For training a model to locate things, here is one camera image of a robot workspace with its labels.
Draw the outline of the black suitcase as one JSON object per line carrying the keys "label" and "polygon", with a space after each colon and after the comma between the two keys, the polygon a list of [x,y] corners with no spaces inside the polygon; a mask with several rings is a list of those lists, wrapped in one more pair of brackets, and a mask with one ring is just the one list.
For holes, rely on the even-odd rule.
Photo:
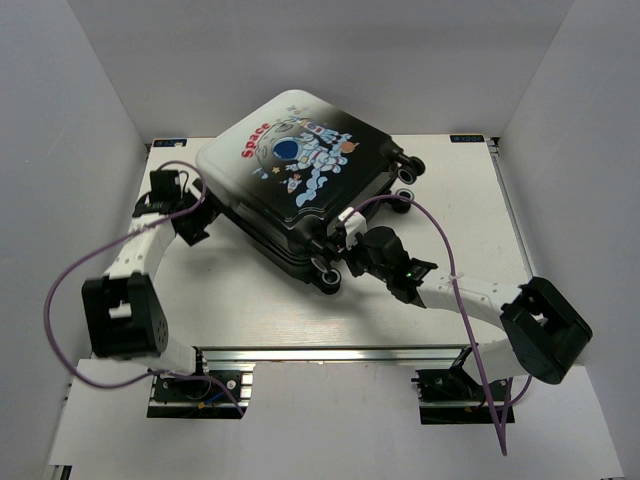
{"label": "black suitcase", "polygon": [[218,210],[279,268],[325,294],[341,283],[340,214],[426,170],[389,134],[299,89],[203,146],[195,164]]}

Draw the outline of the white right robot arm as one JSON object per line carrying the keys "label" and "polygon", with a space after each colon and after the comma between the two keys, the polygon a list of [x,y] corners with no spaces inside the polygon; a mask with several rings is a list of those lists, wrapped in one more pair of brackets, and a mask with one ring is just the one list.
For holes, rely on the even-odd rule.
{"label": "white right robot arm", "polygon": [[526,284],[506,285],[455,277],[410,257],[389,227],[349,235],[344,259],[353,275],[374,276],[402,303],[464,312],[505,333],[503,340],[469,343],[451,365],[452,388],[466,399],[509,377],[530,375],[557,385],[593,337],[591,327],[549,280],[533,277]]}

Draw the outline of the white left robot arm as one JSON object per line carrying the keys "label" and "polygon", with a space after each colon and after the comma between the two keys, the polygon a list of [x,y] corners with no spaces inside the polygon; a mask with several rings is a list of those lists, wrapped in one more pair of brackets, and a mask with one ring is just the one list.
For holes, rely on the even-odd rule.
{"label": "white left robot arm", "polygon": [[169,245],[176,238],[190,246],[204,240],[218,215],[202,173],[195,175],[186,186],[178,170],[162,165],[151,171],[150,189],[135,204],[116,258],[81,290],[95,356],[178,374],[177,387],[191,399],[209,392],[212,377],[201,351],[170,334],[153,280]]}

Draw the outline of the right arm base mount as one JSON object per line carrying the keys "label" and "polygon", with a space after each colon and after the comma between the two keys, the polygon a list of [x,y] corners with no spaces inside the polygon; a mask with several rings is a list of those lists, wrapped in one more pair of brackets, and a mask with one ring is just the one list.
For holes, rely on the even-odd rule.
{"label": "right arm base mount", "polygon": [[463,362],[474,355],[463,349],[446,369],[422,368],[411,382],[417,389],[420,423],[433,425],[490,425],[493,423],[488,400],[479,381],[463,369]]}

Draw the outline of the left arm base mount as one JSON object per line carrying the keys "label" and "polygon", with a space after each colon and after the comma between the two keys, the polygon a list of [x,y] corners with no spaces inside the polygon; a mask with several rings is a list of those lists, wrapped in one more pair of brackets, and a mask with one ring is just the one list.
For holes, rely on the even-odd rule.
{"label": "left arm base mount", "polygon": [[[248,408],[253,373],[243,370],[211,370],[243,412]],[[217,383],[160,377],[152,383],[146,416],[151,419],[239,420],[242,414]]]}

